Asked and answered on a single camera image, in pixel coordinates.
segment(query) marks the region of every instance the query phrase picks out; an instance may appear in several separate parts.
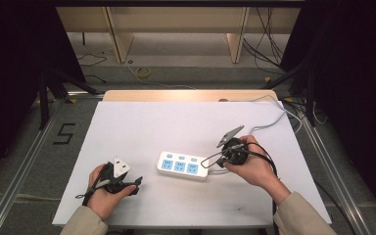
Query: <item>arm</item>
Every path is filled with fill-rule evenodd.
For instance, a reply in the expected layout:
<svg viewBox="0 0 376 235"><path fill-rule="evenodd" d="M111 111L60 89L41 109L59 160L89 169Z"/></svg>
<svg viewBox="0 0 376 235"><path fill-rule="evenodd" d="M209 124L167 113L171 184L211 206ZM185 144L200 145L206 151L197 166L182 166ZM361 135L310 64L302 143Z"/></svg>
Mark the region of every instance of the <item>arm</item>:
<svg viewBox="0 0 376 235"><path fill-rule="evenodd" d="M257 143L254 136L240 138L244 143ZM249 150L265 156L257 145L248 145ZM289 189L273 173L263 159L249 155L242 165L224 164L248 183L264 189L278 206L274 220L282 234L335 234L318 212L298 193Z"/></svg>
<svg viewBox="0 0 376 235"><path fill-rule="evenodd" d="M96 180L103 166L103 164L97 166L90 173L89 187L91 187ZM96 190L88 201L87 207L81 206L75 211L69 222L63 228L61 234L106 234L108 226L103 220L109 218L116 205L135 188L135 185L131 185L116 194L111 194L104 188Z"/></svg>

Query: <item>floor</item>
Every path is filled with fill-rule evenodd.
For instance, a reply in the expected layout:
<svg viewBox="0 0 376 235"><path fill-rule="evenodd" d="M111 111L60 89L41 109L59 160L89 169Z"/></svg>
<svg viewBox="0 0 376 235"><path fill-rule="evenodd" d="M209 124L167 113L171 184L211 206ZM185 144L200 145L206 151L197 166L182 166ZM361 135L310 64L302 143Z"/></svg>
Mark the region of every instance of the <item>floor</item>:
<svg viewBox="0 0 376 235"><path fill-rule="evenodd" d="M108 89L259 89L267 79L275 79L281 70L269 63L255 62L255 57L242 50L239 64L232 64L229 49L223 34L136 34L126 63L118 64L112 51L109 35L103 33L86 33L82 45L81 33L69 34L71 44L83 65L82 69L89 85L98 90ZM246 35L252 45L257 45L261 35ZM276 35L276 43L281 50L288 40L288 35ZM259 48L272 60L270 46L264 40ZM149 78L138 79L133 74L137 69L149 68ZM290 82L275 88L279 97L288 95ZM70 92L82 92L78 88L66 84ZM6 218L0 227L0 234L59 234L60 227L53 226L52 218L68 183L76 157L92 115L101 100L100 97L75 96L68 102L51 100L54 124L45 133L39 152L30 166L30 170L21 183L22 188L13 205L4 214ZM319 115L315 127L325 144L330 159L343 179L354 204L359 209L368 232L376 234L376 201L365 186L362 178L346 155L334 127ZM54 142L65 140L58 136L63 123L74 123L65 131L73 133L68 145L54 145ZM23 164L25 156L31 155L31 146L36 143L40 123L39 104L32 105L26 116L18 137L8 150L8 155L0 163L0 199L12 184L14 175ZM335 200L340 194L331 183L317 149L309 138L309 132L302 128L297 139L304 153L313 178L319 182ZM336 205L322 191L319 193L325 207L333 220L332 228L338 234L351 234L349 224L340 214ZM173 234L184 231L166 231ZM203 234L256 234L255 229L204 230Z"/></svg>

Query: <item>power strip switch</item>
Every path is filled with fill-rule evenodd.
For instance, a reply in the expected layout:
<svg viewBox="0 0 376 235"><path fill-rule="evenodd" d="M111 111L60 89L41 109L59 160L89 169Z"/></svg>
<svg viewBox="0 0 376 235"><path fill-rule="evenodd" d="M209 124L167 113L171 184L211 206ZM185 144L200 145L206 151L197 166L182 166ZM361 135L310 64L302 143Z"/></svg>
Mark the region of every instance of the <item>power strip switch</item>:
<svg viewBox="0 0 376 235"><path fill-rule="evenodd" d="M157 168L160 173L197 180L206 180L209 169L204 168L201 162L206 158L192 155L161 152ZM209 166L209 160L203 162Z"/></svg>

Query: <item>hand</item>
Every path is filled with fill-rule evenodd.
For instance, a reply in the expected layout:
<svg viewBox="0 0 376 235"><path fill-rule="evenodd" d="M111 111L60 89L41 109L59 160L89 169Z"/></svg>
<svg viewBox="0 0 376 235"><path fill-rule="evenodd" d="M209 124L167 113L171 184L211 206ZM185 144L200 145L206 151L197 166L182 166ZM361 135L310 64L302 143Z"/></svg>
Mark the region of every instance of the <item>hand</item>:
<svg viewBox="0 0 376 235"><path fill-rule="evenodd" d="M88 186L91 187L100 171L102 170L104 164L97 166L89 176ZM94 192L93 196L87 203L87 207L97 213L102 220L106 220L110 217L116 205L126 196L128 196L134 189L135 185L130 185L125 187L123 190L116 194L111 194L104 188L98 189Z"/></svg>
<svg viewBox="0 0 376 235"><path fill-rule="evenodd" d="M251 152L266 156L266 153L261 147L255 144L249 144L258 144L258 141L253 135L242 136L240 137L240 140L248 144L248 148ZM234 165L226 163L224 166L228 170L240 175L240 177L244 178L248 183L264 189L273 198L277 205L279 205L291 193L274 174L270 164L260 157L248 155L244 164Z"/></svg>

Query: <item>desk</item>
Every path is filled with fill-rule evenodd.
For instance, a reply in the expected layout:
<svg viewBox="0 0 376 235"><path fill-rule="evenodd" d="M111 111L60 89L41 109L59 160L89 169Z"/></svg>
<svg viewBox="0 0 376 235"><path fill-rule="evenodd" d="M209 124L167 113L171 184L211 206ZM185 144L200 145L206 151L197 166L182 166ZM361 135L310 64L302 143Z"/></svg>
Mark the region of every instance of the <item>desk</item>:
<svg viewBox="0 0 376 235"><path fill-rule="evenodd" d="M141 175L144 179L138 195L120 203L108 221L110 225L131 228L271 226L270 197L231 172L209 175L205 182L199 182L162 175L156 169L161 151L207 157L218 152L215 144L228 130L244 124L245 128L238 134L241 136L251 126L278 118L282 112L270 102L211 102L220 98L250 100L266 94L275 95L273 91L252 90L107 92L106 99L96 109L53 224L67 223L82 202L74 196L85 192L88 173L96 165L117 156L132 167L126 180ZM292 191L303 194L330 223L287 117L254 135L274 159L284 183Z"/></svg>

